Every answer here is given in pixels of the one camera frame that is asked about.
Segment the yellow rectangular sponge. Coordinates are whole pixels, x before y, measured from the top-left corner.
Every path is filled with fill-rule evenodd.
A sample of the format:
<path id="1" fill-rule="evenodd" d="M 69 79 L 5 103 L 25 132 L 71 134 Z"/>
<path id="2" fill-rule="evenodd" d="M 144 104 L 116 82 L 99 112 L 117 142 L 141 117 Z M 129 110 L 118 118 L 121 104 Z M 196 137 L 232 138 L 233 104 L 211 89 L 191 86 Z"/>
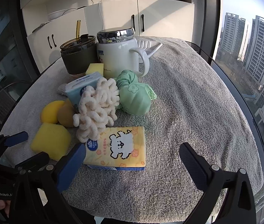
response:
<path id="1" fill-rule="evenodd" d="M 45 152 L 50 159 L 59 161 L 67 154 L 71 141 L 71 134 L 64 126 L 45 122 L 37 131 L 30 148 L 35 153 Z"/>

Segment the bright yellow round sponge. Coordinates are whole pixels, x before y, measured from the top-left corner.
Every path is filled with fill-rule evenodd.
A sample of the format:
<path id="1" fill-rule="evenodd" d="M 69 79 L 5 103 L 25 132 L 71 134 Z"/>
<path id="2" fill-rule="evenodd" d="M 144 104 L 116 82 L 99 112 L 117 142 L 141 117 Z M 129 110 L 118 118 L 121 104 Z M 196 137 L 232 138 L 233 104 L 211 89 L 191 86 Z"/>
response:
<path id="1" fill-rule="evenodd" d="M 53 101 L 47 104 L 41 112 L 40 115 L 41 122 L 56 124 L 58 122 L 57 113 L 64 104 L 65 101 L 62 100 Z"/>

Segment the dark yellow round sponge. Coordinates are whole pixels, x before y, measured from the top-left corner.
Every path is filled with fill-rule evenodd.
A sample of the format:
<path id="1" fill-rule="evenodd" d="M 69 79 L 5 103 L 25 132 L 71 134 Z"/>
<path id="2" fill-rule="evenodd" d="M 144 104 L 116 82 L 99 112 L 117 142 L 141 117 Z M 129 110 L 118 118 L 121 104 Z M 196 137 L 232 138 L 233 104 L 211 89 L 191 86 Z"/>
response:
<path id="1" fill-rule="evenodd" d="M 66 99 L 64 105 L 58 110 L 57 120 L 64 127 L 72 128 L 73 125 L 73 115 L 75 114 L 75 108 L 73 107 L 71 101 Z"/>

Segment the yellow cartoon tissue pack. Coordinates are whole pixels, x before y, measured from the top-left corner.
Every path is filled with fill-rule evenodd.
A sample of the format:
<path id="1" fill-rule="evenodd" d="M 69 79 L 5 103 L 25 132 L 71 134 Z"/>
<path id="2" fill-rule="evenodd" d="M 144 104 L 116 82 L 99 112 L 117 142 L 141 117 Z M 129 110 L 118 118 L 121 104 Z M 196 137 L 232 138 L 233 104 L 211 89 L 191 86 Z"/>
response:
<path id="1" fill-rule="evenodd" d="M 108 127 L 86 144 L 83 164 L 93 169 L 141 171 L 146 167 L 146 140 L 142 126 Z"/>

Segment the grey knitted cloth roll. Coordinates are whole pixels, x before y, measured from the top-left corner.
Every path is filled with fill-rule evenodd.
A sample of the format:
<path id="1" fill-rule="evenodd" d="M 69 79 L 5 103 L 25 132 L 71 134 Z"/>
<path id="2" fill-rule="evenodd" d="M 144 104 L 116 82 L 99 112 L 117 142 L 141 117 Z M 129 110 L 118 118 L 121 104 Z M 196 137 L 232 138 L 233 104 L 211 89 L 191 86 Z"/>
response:
<path id="1" fill-rule="evenodd" d="M 58 88 L 57 88 L 57 93 L 62 95 L 62 96 L 67 96 L 66 94 L 66 83 L 61 84 Z"/>

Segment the blue tissue pack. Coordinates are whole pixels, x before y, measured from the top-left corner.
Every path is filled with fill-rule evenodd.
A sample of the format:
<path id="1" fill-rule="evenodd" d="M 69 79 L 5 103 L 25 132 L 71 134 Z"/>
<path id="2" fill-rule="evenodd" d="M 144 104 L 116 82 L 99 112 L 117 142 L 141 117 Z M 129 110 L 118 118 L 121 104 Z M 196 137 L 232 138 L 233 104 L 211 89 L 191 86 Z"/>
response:
<path id="1" fill-rule="evenodd" d="M 76 110 L 84 89 L 87 86 L 92 86 L 94 89 L 96 89 L 96 84 L 100 78 L 102 78 L 101 74 L 99 72 L 94 72 L 92 74 L 75 79 L 66 85 L 65 93 Z"/>

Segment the cream chenille scrunchie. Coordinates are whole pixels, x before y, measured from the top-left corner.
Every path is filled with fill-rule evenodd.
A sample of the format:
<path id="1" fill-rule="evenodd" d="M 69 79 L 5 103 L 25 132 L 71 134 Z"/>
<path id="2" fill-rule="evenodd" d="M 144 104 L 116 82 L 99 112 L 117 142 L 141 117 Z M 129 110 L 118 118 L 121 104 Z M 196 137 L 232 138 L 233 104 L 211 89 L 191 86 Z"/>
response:
<path id="1" fill-rule="evenodd" d="M 97 81 L 96 88 L 90 85 L 85 88 L 78 104 L 78 113 L 73 115 L 79 142 L 96 141 L 106 127 L 114 125 L 119 101 L 119 90 L 113 78 L 102 77 Z"/>

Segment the green fabric scrunchie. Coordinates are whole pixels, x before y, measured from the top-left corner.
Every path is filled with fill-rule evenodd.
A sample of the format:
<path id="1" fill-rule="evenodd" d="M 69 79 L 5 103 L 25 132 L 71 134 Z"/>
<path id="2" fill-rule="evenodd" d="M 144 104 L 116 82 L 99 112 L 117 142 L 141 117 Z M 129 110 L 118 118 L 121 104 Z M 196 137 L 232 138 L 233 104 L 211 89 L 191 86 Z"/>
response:
<path id="1" fill-rule="evenodd" d="M 119 89 L 120 108 L 130 115 L 145 115 L 151 107 L 151 101 L 157 98 L 153 89 L 145 83 L 139 83 L 137 75 L 124 70 L 116 79 Z"/>

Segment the small yellow sponge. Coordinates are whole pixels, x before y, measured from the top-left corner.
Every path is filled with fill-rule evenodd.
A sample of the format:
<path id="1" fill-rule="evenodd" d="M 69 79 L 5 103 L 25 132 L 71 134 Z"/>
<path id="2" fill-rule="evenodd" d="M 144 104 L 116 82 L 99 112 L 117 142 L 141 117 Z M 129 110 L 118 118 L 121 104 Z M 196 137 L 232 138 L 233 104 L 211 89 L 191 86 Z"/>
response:
<path id="1" fill-rule="evenodd" d="M 104 64 L 103 63 L 91 63 L 87 68 L 86 75 L 92 74 L 94 72 L 100 73 L 101 76 L 104 75 Z"/>

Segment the grey terry towel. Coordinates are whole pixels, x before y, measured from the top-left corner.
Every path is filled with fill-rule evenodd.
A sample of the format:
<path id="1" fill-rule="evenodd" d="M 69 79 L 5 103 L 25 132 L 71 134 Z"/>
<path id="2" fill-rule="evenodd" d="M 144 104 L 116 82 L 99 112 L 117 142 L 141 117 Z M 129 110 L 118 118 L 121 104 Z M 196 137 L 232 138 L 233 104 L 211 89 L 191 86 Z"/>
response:
<path id="1" fill-rule="evenodd" d="M 158 38 L 162 47 L 141 78 L 157 98 L 141 116 L 117 110 L 116 127 L 142 126 L 146 138 L 143 171 L 82 166 L 63 195 L 91 215 L 136 223 L 183 221 L 202 192 L 179 157 L 189 143 L 209 164 L 247 171 L 253 193 L 263 186 L 258 148 L 240 106 L 218 74 L 187 43 Z"/>

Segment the amber glass tumbler green sleeve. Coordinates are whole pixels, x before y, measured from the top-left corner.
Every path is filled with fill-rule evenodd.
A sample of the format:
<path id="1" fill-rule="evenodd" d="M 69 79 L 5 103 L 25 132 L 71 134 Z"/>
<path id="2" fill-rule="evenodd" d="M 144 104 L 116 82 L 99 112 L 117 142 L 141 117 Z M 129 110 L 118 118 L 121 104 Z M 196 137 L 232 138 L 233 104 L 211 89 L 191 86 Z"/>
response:
<path id="1" fill-rule="evenodd" d="M 93 35 L 83 34 L 60 46 L 61 56 L 68 74 L 84 74 L 91 63 L 98 63 L 97 41 Z"/>

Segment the white plastic tray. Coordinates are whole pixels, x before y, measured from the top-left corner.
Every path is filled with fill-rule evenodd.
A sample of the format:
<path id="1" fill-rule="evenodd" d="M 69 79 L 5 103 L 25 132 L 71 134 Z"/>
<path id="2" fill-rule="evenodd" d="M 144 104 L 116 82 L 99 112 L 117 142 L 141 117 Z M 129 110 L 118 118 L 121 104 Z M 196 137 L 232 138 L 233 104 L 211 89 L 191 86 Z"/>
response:
<path id="1" fill-rule="evenodd" d="M 163 43 L 156 42 L 156 41 L 145 41 L 142 39 L 137 40 L 138 47 L 144 50 L 150 58 L 153 54 L 155 54 L 163 45 Z"/>

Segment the amber glass straw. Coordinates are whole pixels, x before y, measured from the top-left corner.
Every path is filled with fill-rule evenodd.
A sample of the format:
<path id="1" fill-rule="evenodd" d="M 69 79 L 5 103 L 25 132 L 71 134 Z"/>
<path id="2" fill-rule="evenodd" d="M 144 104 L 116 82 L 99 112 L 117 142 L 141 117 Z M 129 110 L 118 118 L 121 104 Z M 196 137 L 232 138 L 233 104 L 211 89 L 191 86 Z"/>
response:
<path id="1" fill-rule="evenodd" d="M 76 23 L 76 41 L 80 40 L 80 26 L 81 26 L 81 20 L 77 20 L 77 23 Z"/>

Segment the white ceramic mug chrome lid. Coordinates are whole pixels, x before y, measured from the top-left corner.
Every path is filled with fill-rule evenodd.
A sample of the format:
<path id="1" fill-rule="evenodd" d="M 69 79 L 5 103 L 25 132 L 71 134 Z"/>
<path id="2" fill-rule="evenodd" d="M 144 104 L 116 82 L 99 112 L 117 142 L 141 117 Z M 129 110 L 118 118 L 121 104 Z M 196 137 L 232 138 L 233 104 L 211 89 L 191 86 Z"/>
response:
<path id="1" fill-rule="evenodd" d="M 98 57 L 104 64 L 105 78 L 117 78 L 124 70 L 131 70 L 138 77 L 147 75 L 150 68 L 149 58 L 138 47 L 133 27 L 101 30 L 96 37 Z"/>

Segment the white cabinet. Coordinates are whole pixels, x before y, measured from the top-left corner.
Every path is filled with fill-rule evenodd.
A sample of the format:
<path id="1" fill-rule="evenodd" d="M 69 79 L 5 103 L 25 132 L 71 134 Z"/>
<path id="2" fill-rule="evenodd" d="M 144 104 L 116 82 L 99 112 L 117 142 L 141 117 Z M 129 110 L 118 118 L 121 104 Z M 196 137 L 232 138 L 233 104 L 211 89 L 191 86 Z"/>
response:
<path id="1" fill-rule="evenodd" d="M 104 1 L 73 10 L 49 21 L 45 6 L 22 10 L 27 40 L 39 72 L 43 72 L 61 57 L 60 46 L 76 35 L 76 22 L 81 20 L 82 34 L 96 35 L 103 29 L 133 27 L 135 15 L 137 36 L 180 38 L 191 41 L 194 24 L 194 4 L 175 0 Z M 145 32 L 141 31 L 144 14 Z M 54 34 L 54 47 L 51 35 Z M 50 37 L 50 49 L 47 37 Z"/>

